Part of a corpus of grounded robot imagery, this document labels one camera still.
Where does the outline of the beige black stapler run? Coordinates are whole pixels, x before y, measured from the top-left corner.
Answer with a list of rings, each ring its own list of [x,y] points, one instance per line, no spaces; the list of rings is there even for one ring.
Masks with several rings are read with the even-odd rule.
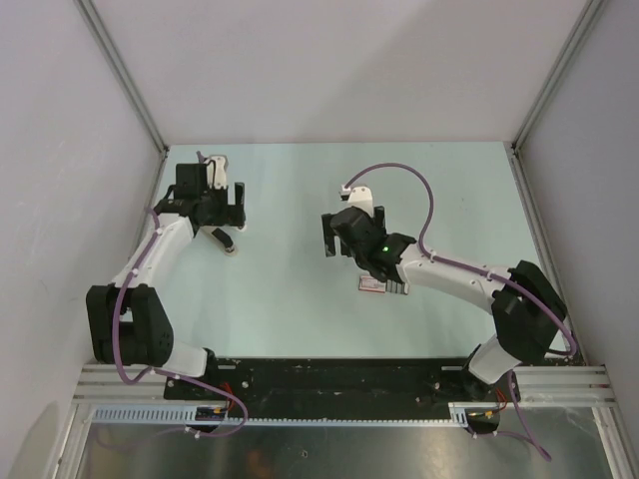
[[[220,248],[226,255],[234,255],[238,252],[236,244],[229,234],[220,228],[214,228],[211,231],[212,238],[219,244]]]

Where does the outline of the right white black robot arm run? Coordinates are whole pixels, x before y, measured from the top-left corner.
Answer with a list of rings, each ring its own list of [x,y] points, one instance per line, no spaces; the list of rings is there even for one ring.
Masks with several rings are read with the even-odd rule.
[[[382,218],[381,207],[371,214],[348,207],[322,215],[325,254],[352,258],[379,282],[432,288],[492,316],[494,335],[471,352],[459,373],[468,398],[485,399],[508,371],[542,361],[555,336],[568,332],[566,305],[536,264],[522,260],[512,268],[486,269],[440,257],[415,238],[388,233]]]

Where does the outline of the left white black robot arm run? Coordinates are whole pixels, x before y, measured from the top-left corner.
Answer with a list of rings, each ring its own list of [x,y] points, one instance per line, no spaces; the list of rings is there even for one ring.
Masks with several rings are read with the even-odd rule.
[[[246,226],[245,186],[229,184],[227,169],[222,155],[178,164],[174,182],[151,209],[151,226],[128,263],[108,284],[89,288],[86,307],[98,362],[186,376],[187,388],[202,399],[219,391],[214,353],[176,338],[158,288],[199,231],[210,234],[224,253],[236,252],[225,229]]]

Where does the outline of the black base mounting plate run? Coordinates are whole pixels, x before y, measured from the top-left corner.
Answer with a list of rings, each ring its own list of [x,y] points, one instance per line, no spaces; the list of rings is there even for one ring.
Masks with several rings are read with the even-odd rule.
[[[200,380],[228,385],[248,399],[260,392],[413,393],[440,401],[487,401],[508,394],[509,380],[475,378],[466,359],[452,358],[223,358],[208,361]]]

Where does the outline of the aluminium frame rail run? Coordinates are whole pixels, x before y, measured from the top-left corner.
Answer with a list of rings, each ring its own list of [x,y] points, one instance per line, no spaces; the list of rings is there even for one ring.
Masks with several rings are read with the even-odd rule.
[[[519,403],[532,407],[612,407],[616,404],[603,366],[519,366]],[[83,367],[73,400],[92,404],[164,404],[165,378],[150,374],[135,385],[122,382],[110,365]]]

